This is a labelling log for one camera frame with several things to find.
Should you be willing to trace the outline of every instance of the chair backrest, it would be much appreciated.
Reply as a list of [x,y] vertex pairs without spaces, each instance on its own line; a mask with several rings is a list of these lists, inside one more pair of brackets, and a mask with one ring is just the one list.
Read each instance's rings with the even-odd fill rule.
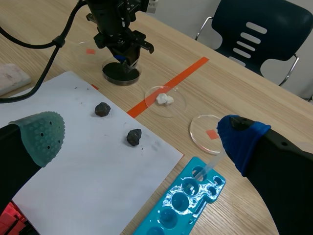
[[262,75],[267,59],[287,61],[298,51],[313,28],[313,15],[285,0],[222,0],[212,27],[223,38],[216,51]]

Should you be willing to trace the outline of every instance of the blue palette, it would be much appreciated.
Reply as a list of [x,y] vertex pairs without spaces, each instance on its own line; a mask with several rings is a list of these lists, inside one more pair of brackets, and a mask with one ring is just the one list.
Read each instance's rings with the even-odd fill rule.
[[211,170],[202,181],[194,176],[206,164],[193,157],[158,203],[139,225],[134,235],[187,235],[207,203],[220,195],[225,179]]

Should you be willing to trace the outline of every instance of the table surface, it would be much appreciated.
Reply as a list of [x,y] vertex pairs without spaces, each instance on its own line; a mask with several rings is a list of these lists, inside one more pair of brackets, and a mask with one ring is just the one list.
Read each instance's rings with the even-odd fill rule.
[[[48,43],[62,32],[76,2],[3,0],[0,26],[25,42]],[[270,124],[294,143],[313,141],[311,104],[143,13],[136,14],[137,21],[132,23],[131,28],[146,34],[147,41],[155,46],[155,52],[149,54],[142,50],[139,62],[142,74],[137,83],[128,87],[110,84],[103,79],[100,70],[103,61],[110,57],[107,49],[102,50],[103,61],[92,64],[79,62],[75,55],[77,44],[93,40],[97,33],[96,26],[86,20],[88,12],[85,6],[77,14],[67,43],[57,55],[47,79],[64,71],[74,71],[96,85],[101,93],[124,111],[140,102],[150,87],[165,84],[203,56],[209,59],[179,84],[187,100],[187,110],[180,118],[160,118],[151,110],[136,118],[185,156],[125,228],[124,234],[129,235],[136,229],[191,157],[199,156],[206,162],[212,159],[213,156],[198,149],[189,136],[188,124],[198,114],[218,117],[237,114]],[[32,77],[32,85],[14,93],[33,86],[52,49],[23,48],[2,36],[0,44],[0,63],[14,63]],[[224,158],[216,170],[226,178],[226,186],[218,201],[205,208],[191,234],[278,234],[261,197],[248,179],[240,175],[232,161]]]

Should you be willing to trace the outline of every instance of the red object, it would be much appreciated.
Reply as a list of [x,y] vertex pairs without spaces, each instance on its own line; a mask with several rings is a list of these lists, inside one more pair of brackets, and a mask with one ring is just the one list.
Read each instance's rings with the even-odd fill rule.
[[92,54],[92,55],[95,55],[96,54],[96,51],[94,49],[86,49],[86,54]]
[[206,133],[210,137],[211,140],[215,140],[219,138],[219,135],[216,133],[215,130],[208,130],[206,131]]
[[25,227],[24,222],[26,222],[26,218],[20,214],[17,207],[12,203],[9,203],[0,216],[0,235],[4,235],[5,232],[16,222],[17,218],[19,220],[9,235],[19,235],[19,231]]
[[93,88],[95,88],[96,90],[98,90],[99,88],[97,88],[94,84],[92,84]]
[[[202,65],[204,65],[208,61],[209,61],[208,58],[202,57],[200,60],[198,60],[197,62],[192,64],[190,67],[188,67],[183,72],[178,74],[172,80],[170,80],[169,82],[164,84],[164,86],[169,87],[170,89],[174,88],[180,82],[182,82],[184,79],[186,79],[189,75],[191,75],[193,72],[195,72],[197,69],[199,69]],[[132,109],[130,109],[127,112],[128,115],[130,115],[133,118],[137,117],[139,114],[141,114],[143,111],[145,111],[148,108],[146,102],[148,102],[148,104],[151,105],[155,101],[158,94],[167,93],[168,91],[169,91],[168,88],[160,88],[160,89],[156,90],[151,95],[149,95],[145,100],[141,101],[136,106],[134,106]]]

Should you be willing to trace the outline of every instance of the pipette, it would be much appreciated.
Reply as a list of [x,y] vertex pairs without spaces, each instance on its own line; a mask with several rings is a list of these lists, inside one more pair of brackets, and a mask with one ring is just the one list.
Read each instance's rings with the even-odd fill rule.
[[225,151],[222,149],[218,155],[215,156],[194,178],[196,180],[202,179],[210,170],[212,170],[224,157]]

